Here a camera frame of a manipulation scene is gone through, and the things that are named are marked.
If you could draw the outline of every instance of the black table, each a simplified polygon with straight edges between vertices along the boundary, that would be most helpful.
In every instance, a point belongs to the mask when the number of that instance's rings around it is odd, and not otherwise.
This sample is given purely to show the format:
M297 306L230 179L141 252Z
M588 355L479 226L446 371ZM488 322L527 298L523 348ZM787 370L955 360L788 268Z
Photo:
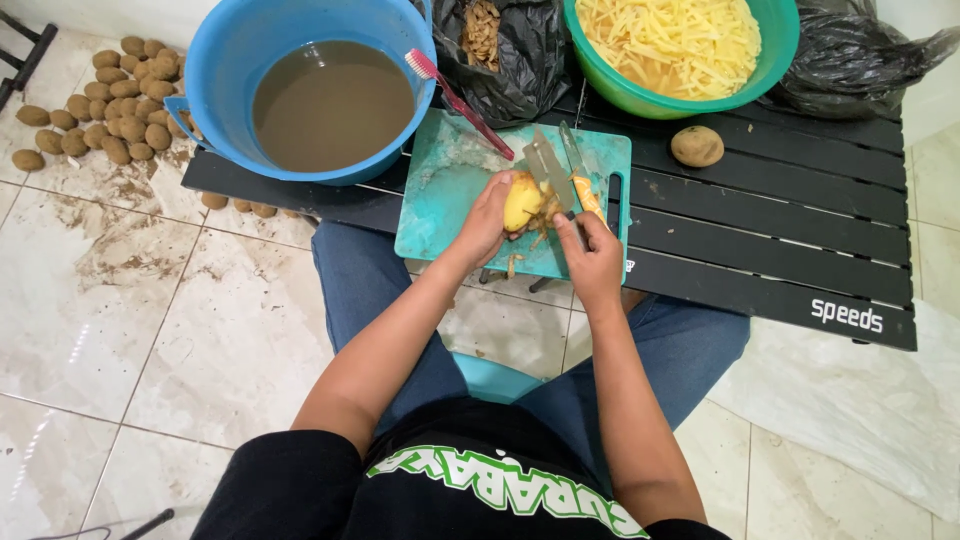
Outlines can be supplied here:
M627 286L917 349L899 123L828 122L756 104L653 121L571 77L573 89L537 121L633 141L631 192L614 179L607 212L631 207ZM694 125L727 147L704 169L669 151L673 134ZM411 147L380 177L347 187L259 176L198 149L182 185L396 233Z

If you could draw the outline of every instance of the tile floor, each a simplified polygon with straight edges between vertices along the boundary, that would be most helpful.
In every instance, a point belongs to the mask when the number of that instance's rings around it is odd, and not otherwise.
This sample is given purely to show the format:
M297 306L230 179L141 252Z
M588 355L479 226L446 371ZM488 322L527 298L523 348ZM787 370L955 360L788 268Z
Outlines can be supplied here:
M109 47L61 32L27 101L62 107ZM179 186L183 143L156 167L94 154L80 171L48 158L21 173L10 153L33 140L13 119L21 99L0 113L2 536L102 524L119 536L172 506L148 538L186 538L232 450L289 425L332 357L310 229L207 213ZM960 125L907 156L916 296L960 315ZM537 377L588 356L569 284L528 285L471 276L444 342ZM540 330L512 331L525 323ZM960 526L710 401L677 436L710 520L735 540L960 540Z

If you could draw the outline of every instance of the person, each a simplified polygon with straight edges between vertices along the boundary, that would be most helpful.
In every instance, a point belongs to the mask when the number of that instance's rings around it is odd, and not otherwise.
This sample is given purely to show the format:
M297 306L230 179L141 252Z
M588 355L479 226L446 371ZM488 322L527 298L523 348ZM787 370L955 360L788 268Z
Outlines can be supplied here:
M318 226L336 356L289 431L237 449L192 538L726 538L672 430L749 319L654 294L625 315L623 246L593 213L576 216L586 249L554 218L593 357L511 405L468 395L436 328L504 241L512 177L493 175L415 282L391 236Z

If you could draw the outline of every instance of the teal cutting board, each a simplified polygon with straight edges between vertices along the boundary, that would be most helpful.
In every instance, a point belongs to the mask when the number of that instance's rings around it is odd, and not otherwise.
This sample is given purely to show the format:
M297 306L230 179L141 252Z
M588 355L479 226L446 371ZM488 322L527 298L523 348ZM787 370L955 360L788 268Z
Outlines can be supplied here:
M567 173L570 172L558 129L539 127L553 144L561 165ZM630 139L623 135L572 131L592 181L593 193L604 215L608 216L610 175L619 175L623 179L622 192L630 193ZM513 161L507 161L493 149L463 116L451 116L440 109L427 110L417 129L410 158L400 223L396 230L397 255L426 260L437 258L460 231L470 206L493 173L505 169L529 170L522 149L533 140L534 125L499 130L497 134L514 150ZM575 211L579 212L582 209L573 191L573 183L568 185L577 201ZM629 205L621 205L616 221L621 224L619 236L626 246ZM517 253L525 259L515 261L516 272L569 279L557 233L550 230L548 238L530 251L536 238L536 233L527 233L513 242L505 241L486 267L506 270L507 257Z

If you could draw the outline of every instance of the pink toothbrush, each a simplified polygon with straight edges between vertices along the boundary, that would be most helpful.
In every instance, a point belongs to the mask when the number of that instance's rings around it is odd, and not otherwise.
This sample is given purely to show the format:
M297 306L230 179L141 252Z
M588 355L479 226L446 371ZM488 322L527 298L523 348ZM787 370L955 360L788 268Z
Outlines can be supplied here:
M497 149L500 151L500 154L503 154L503 157L507 160L514 160L514 151L507 146L506 142L503 142L503 139L497 136L490 126L484 123L483 118L479 114L473 111L467 102L457 97L457 94L453 93L453 90L450 89L450 85L444 80L444 76L437 71L437 66L433 64L430 59L426 57L418 49L410 49L410 52L403 55L403 59L410 64L410 67L413 68L414 72L424 80L436 79L440 86L444 88L444 95L446 96L447 101L450 102L450 105L453 106L460 114L462 114L473 127L477 129L478 132L483 134L484 137Z

